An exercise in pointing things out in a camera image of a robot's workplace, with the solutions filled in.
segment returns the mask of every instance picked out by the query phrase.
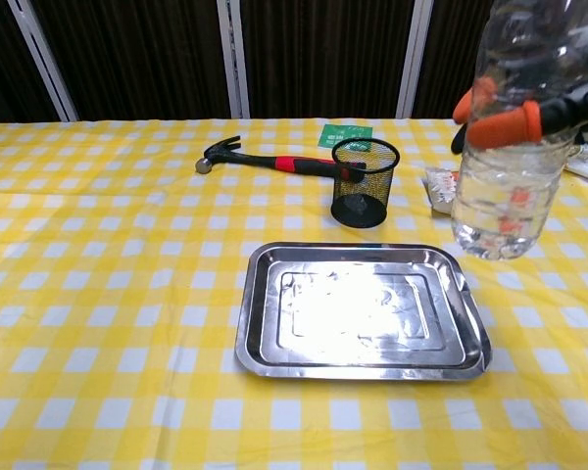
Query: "dark curtain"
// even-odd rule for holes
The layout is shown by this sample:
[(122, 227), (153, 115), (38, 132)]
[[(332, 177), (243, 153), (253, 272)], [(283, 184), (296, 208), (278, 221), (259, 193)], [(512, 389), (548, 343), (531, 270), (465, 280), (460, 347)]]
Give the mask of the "dark curtain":
[(392, 118), (413, 0), (242, 0), (251, 117)]
[(57, 119), (9, 5), (0, 0), (0, 122)]
[(472, 85), (477, 48), (493, 0), (436, 0), (412, 118), (450, 118)]
[(81, 119), (229, 118), (215, 0), (33, 0)]

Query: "green card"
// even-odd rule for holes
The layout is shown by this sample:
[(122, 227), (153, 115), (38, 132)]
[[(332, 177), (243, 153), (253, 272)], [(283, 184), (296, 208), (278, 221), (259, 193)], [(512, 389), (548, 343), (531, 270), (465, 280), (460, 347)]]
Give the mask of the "green card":
[(320, 140), (318, 141), (318, 146), (332, 149), (341, 140), (351, 137), (372, 137), (372, 127), (325, 124), (320, 135)]

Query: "stainless steel tray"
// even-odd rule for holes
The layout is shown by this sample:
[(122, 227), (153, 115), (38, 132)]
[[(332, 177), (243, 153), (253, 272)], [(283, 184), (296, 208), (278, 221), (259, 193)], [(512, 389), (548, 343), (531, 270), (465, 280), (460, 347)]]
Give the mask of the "stainless steel tray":
[(324, 379), (466, 380), (491, 358), (460, 266), (424, 245), (260, 247), (235, 351), (259, 375)]

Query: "clear plastic bottle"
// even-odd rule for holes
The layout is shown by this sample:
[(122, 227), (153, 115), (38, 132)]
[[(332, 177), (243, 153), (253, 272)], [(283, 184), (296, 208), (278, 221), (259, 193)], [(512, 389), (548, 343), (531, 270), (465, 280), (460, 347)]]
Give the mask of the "clear plastic bottle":
[[(588, 79), (588, 38), (577, 32), (588, 25), (588, 16), (579, 13), (584, 5), (582, 0), (495, 1), (477, 55), (468, 125)], [(493, 150), (466, 141), (453, 231), (467, 252), (513, 259), (534, 245), (574, 134), (571, 129), (539, 144)]]

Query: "tablecloth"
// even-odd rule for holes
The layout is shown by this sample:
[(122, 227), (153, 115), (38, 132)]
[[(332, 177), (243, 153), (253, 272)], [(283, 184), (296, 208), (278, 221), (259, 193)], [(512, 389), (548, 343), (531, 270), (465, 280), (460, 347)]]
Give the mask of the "tablecloth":
[[(426, 165), (447, 120), (338, 119), (396, 145), (387, 220), (332, 182), (203, 150), (329, 158), (326, 119), (0, 124), (0, 468), (588, 469), (588, 182), (565, 174), (524, 258), (464, 256)], [(493, 361), (467, 383), (274, 380), (234, 341), (248, 256), (273, 241), (424, 243), (458, 257)]]

